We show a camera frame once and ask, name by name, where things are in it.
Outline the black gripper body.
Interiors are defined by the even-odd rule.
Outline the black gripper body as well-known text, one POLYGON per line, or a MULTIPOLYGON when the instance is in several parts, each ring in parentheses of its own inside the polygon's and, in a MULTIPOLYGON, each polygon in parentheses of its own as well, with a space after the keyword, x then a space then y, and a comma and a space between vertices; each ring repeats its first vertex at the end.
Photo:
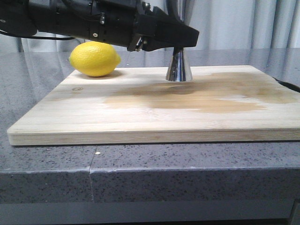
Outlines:
POLYGON ((150 4, 141 0, 89 0, 87 15, 98 23, 92 40, 127 48, 128 51, 159 49, 157 21, 150 4))

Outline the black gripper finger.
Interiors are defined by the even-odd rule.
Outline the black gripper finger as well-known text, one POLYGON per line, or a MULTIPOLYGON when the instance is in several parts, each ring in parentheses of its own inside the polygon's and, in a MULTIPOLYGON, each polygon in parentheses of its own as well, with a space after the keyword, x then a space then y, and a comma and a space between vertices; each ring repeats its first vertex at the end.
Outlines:
POLYGON ((174 15, 168 15, 158 7, 138 16, 138 34, 141 35, 144 51, 167 47, 194 47, 199 31, 185 25, 174 15))

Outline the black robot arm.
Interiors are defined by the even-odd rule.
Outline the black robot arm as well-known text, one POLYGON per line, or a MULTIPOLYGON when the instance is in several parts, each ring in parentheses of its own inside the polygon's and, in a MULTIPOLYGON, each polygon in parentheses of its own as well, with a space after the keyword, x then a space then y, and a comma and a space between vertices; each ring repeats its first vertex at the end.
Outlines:
POLYGON ((141 0, 3 0, 0 29, 31 38, 46 32, 118 45, 128 51, 194 47, 199 32, 170 4, 165 13, 141 0))

